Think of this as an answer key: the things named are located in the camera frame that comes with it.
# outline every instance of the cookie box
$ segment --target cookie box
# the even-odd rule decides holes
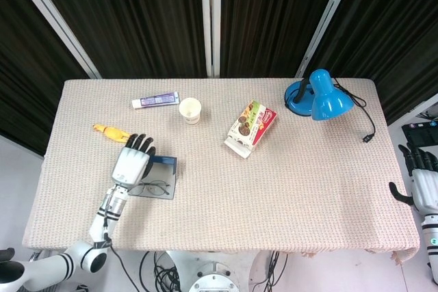
[[[246,159],[276,118],[276,112],[251,101],[228,132],[225,144]]]

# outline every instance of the robotic arm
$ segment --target robotic arm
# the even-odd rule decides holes
[[[408,148],[399,145],[409,176],[412,177],[412,196],[404,196],[396,184],[389,183],[393,197],[414,206],[424,216],[422,222],[424,241],[429,255],[429,266],[433,280],[438,283],[438,159],[432,153],[424,152],[409,143]]]
[[[93,245],[78,241],[61,254],[34,262],[11,261],[13,253],[9,252],[0,259],[0,291],[14,292],[21,286],[39,291],[68,280],[78,267],[95,273],[104,266],[108,248],[112,248],[110,236],[122,214],[128,191],[152,168],[149,159],[155,155],[155,147],[149,148],[153,139],[143,140],[145,137],[145,134],[131,135],[118,156],[112,171],[114,186],[108,189],[90,227]]]

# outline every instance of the white floor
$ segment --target white floor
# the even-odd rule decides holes
[[[406,142],[401,130],[394,132],[392,138],[395,147]],[[431,151],[438,155],[438,146]],[[402,157],[399,162],[402,164],[405,183],[409,183]],[[0,249],[14,247],[16,260],[27,260],[31,254],[30,250],[21,247],[21,239],[34,199],[41,163],[41,158],[0,138]],[[420,218],[417,215],[415,217],[420,223]],[[128,272],[139,285],[138,265],[143,253],[120,252],[120,255]],[[267,252],[262,252],[257,257],[250,275],[253,282],[264,279],[267,256]],[[427,262],[424,248],[403,266],[397,266],[390,259],[390,254],[370,254],[363,250],[340,250],[313,258],[294,254],[289,256],[285,273],[274,291],[438,291],[438,287],[431,282]],[[145,262],[143,273],[146,287],[154,291],[151,261]],[[75,275],[57,290],[74,291],[79,282],[87,284],[91,291],[96,292],[134,291],[112,254],[105,269],[98,274]]]

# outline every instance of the paper cup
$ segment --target paper cup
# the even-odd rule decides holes
[[[187,124],[196,124],[201,114],[201,103],[196,98],[185,98],[179,104],[179,113]]]

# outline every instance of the lamp base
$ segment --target lamp base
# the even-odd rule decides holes
[[[310,84],[307,85],[301,101],[299,103],[294,102],[294,98],[300,89],[300,84],[301,81],[294,82],[286,89],[285,105],[288,109],[290,109],[295,114],[298,114],[299,116],[311,116],[315,94]]]

